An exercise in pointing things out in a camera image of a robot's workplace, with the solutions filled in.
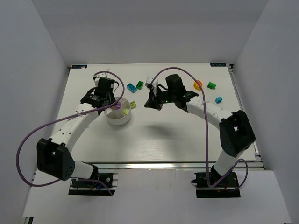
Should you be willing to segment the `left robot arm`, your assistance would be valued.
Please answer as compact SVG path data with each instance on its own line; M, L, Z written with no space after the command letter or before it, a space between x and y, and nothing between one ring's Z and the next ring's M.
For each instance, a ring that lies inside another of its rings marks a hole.
M41 138L37 143L37 168L62 181L70 178L92 179L97 168L89 163L74 161L72 149L85 129L100 115L101 111L89 110L106 107L115 102L115 81L107 77L96 78L96 87L81 99L76 116L67 122L49 139Z

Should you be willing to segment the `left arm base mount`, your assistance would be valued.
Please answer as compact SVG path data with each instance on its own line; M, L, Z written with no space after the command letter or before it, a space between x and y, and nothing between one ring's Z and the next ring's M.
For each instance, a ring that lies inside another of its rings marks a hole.
M70 196L113 196L118 184L118 173L99 171L89 181L72 179L68 195Z

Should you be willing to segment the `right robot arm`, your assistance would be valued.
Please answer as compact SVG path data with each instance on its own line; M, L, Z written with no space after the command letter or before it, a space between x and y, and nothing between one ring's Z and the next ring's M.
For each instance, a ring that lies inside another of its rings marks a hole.
M204 101L198 93L187 91L177 74L167 76L166 83L164 88L154 78L147 78L145 85L150 92L144 106L161 110L164 104L174 103L177 108L204 119L219 130L222 152L207 172L208 187L215 187L231 173L241 161L243 152L255 142L249 119L242 110L226 111Z

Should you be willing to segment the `lime curved lego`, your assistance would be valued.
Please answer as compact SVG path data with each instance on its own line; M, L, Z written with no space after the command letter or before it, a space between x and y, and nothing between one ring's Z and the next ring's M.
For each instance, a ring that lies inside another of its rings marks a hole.
M123 110L122 113L126 116L129 113L129 109Z

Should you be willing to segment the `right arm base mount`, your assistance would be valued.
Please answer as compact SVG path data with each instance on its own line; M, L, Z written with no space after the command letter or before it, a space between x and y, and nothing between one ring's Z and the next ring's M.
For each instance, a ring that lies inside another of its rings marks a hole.
M196 188L197 198L240 198L239 182L235 172L231 172L215 187L211 188L207 184L205 172L194 173L195 179L191 184Z

